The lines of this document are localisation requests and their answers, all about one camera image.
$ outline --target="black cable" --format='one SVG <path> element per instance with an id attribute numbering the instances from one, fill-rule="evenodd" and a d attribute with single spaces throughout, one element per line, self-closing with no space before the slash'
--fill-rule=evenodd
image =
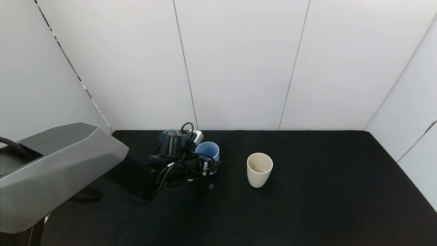
<path id="1" fill-rule="evenodd" d="M 14 148 L 16 151 L 20 152 L 25 157 L 27 157 L 29 159 L 33 159 L 32 155 L 27 153 L 20 144 L 17 144 L 16 142 L 14 142 L 14 141 L 12 141 L 10 139 L 7 139 L 5 137 L 0 137 L 0 143 L 7 144 L 11 148 Z"/>
<path id="2" fill-rule="evenodd" d="M 133 201 L 132 200 L 132 197 L 130 196 L 130 193 L 128 193 L 128 195 L 129 195 L 129 199 L 136 205 L 136 206 L 139 206 L 139 207 L 144 207 L 144 206 L 147 206 L 147 205 L 149 205 L 149 204 L 151 204 L 157 197 L 158 197 L 158 195 L 159 195 L 159 193 L 160 193 L 160 191 L 161 191 L 161 188 L 162 188 L 162 186 L 163 186 L 163 184 L 164 184 L 164 181 L 165 181 L 165 179 L 167 178 L 167 175 L 170 173 L 170 171 L 175 167 L 175 166 L 177 166 L 179 164 L 179 162 L 176 162 L 176 163 L 173 163 L 173 165 L 171 165 L 169 168 L 168 168 L 168 170 L 167 170 L 167 172 L 164 174 L 164 177 L 163 177 L 163 179 L 162 179 L 162 181 L 161 181 L 161 183 L 160 183 L 160 186 L 158 187 L 158 189 L 156 190 L 156 193 L 155 193 L 155 195 L 152 197 L 152 199 L 150 199 L 150 200 L 148 200 L 148 201 L 146 201 L 146 202 L 142 202 L 142 203 L 140 203 L 140 202 L 136 202 L 136 201 Z"/>
<path id="3" fill-rule="evenodd" d="M 183 164 L 183 165 L 184 165 L 188 170 L 190 170 L 190 172 L 192 172 L 192 173 L 194 173 L 194 174 L 201 174 L 201 173 L 204 173 L 204 172 L 209 171 L 209 170 L 211 170 L 212 168 L 214 168 L 214 166 L 215 166 L 215 160 L 214 160 L 214 158 L 213 158 L 212 156 L 207 155 L 207 154 L 204 154 L 204 153 L 195 152 L 195 151 L 190 151 L 190 152 L 193 153 L 193 154 L 204 155 L 204 156 L 210 158 L 211 161 L 212 161 L 212 164 L 211 164 L 211 166 L 210 166 L 209 168 L 207 168 L 207 169 L 205 169 L 205 170 L 202 170 L 202 171 L 200 171 L 200 172 L 193 170 L 192 168 L 190 168 L 189 166 L 187 166 L 187 165 L 185 164 L 185 162 L 182 162 L 182 164 Z"/>
<path id="4" fill-rule="evenodd" d="M 183 130 L 184 130 L 184 127 L 185 127 L 186 125 L 190 125 L 190 126 L 191 126 L 191 134 L 190 134 L 190 139 L 191 139 L 191 137 L 194 135 L 194 125 L 193 125 L 193 123 L 191 123 L 191 122 L 187 122 L 187 123 L 185 123 L 185 124 L 180 128 L 180 130 L 183 131 Z"/>

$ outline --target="wall seam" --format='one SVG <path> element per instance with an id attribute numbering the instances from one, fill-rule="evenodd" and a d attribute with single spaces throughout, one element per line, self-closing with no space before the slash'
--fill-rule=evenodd
<path id="1" fill-rule="evenodd" d="M 306 13 L 305 13 L 305 19 L 303 21 L 303 26 L 302 26 L 302 32 L 301 32 L 301 36 L 299 39 L 299 44 L 298 44 L 298 49 L 296 51 L 296 57 L 295 57 L 295 62 L 293 64 L 293 69 L 291 70 L 291 76 L 290 76 L 290 82 L 288 83 L 288 89 L 287 89 L 287 94 L 285 95 L 285 102 L 284 102 L 284 107 L 282 109 L 282 114 L 281 114 L 281 119 L 279 120 L 279 126 L 277 128 L 277 130 L 279 130 L 281 128 L 281 123 L 282 123 L 282 117 L 284 117 L 284 111 L 285 111 L 285 105 L 287 105 L 287 99 L 288 99 L 288 93 L 290 91 L 290 85 L 291 85 L 291 79 L 293 78 L 293 73 L 295 71 L 295 67 L 296 67 L 296 61 L 298 59 L 298 54 L 299 54 L 299 48 L 300 48 L 300 44 L 302 41 L 302 36 L 303 36 L 303 30 L 305 28 L 305 23 L 306 23 L 306 17 L 308 16 L 308 10 L 309 10 L 309 4 L 310 4 L 311 0 L 308 0 L 308 7 L 306 8 Z"/>

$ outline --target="black mat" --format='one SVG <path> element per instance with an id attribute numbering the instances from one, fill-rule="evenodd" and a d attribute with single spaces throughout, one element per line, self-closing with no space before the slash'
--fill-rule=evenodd
<path id="1" fill-rule="evenodd" d="M 205 183 L 165 189 L 147 207 L 98 179 L 98 204 L 67 202 L 45 225 L 43 246 L 436 246 L 437 213 L 364 131 L 205 131 L 223 162 Z M 158 131 L 116 131 L 143 160 Z M 246 176 L 254 152 L 274 162 L 259 189 Z M 205 185 L 213 184 L 208 192 Z"/>

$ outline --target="black table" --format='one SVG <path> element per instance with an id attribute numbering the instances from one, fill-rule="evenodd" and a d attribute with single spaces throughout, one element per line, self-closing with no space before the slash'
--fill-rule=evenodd
<path id="1" fill-rule="evenodd" d="M 142 160 L 159 131 L 116 131 Z M 100 178 L 97 204 L 66 202 L 45 225 L 43 246 L 352 245 L 436 246 L 437 213 L 379 143 L 364 131 L 205 131 L 222 166 L 203 183 L 165 189 L 147 207 Z M 269 155 L 255 189 L 246 159 Z M 212 190 L 205 189 L 213 184 Z"/>

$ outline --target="black power cord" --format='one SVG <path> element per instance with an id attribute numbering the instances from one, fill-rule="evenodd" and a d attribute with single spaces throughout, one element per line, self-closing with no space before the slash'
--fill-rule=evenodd
<path id="1" fill-rule="evenodd" d="M 135 201 L 135 200 L 132 199 L 131 193 L 128 191 L 128 198 L 129 198 L 129 200 L 130 200 L 131 202 L 133 202 L 133 203 L 135 204 L 135 206 L 138 206 L 138 207 L 144 207 L 144 206 L 147 206 L 147 205 L 151 204 L 152 202 L 154 202 L 154 200 L 158 197 L 158 195 L 159 195 L 159 193 L 160 193 L 160 191 L 161 191 L 161 188 L 163 187 L 163 184 L 164 184 L 165 179 L 167 178 L 167 175 L 168 175 L 168 174 L 170 173 L 170 171 L 171 171 L 174 167 L 176 167 L 179 163 L 180 163 L 180 161 L 178 161 L 178 162 L 176 162 L 176 163 L 175 163 L 175 162 L 172 162 L 172 163 L 170 163 L 169 165 L 167 165 L 167 167 L 168 167 L 167 172 L 165 172 L 164 177 L 162 178 L 161 183 L 160 183 L 158 189 L 157 189 L 156 192 L 155 192 L 155 195 L 154 195 L 150 200 L 147 200 L 147 201 L 145 201 L 145 202 L 137 202 L 137 201 Z"/>
<path id="2" fill-rule="evenodd" d="M 184 165 L 188 170 L 190 170 L 190 172 L 192 172 L 192 173 L 194 173 L 194 174 L 201 174 L 201 173 L 204 173 L 204 172 L 206 172 L 206 171 L 209 171 L 209 170 L 211 170 L 212 168 L 215 167 L 215 160 L 214 160 L 214 158 L 213 158 L 212 156 L 207 155 L 207 154 L 204 154 L 204 153 L 195 152 L 195 151 L 191 151 L 191 153 L 192 153 L 192 154 L 197 154 L 197 155 L 203 155 L 203 156 L 208 157 L 208 158 L 211 160 L 212 164 L 211 164 L 211 166 L 210 166 L 209 168 L 207 168 L 207 169 L 205 169 L 205 170 L 201 170 L 200 172 L 198 172 L 198 171 L 193 170 L 193 169 L 190 168 L 189 166 L 185 165 L 185 162 L 183 162 L 182 164 L 183 164 L 183 165 Z"/>
<path id="3" fill-rule="evenodd" d="M 193 123 L 191 123 L 191 122 L 187 122 L 187 123 L 185 123 L 184 125 L 182 125 L 182 127 L 180 128 L 180 130 L 183 131 L 183 130 L 184 130 L 184 127 L 185 127 L 186 125 L 190 125 L 190 126 L 191 126 L 191 134 L 190 134 L 190 139 L 191 139 L 191 137 L 194 135 L 194 125 L 193 125 Z"/>

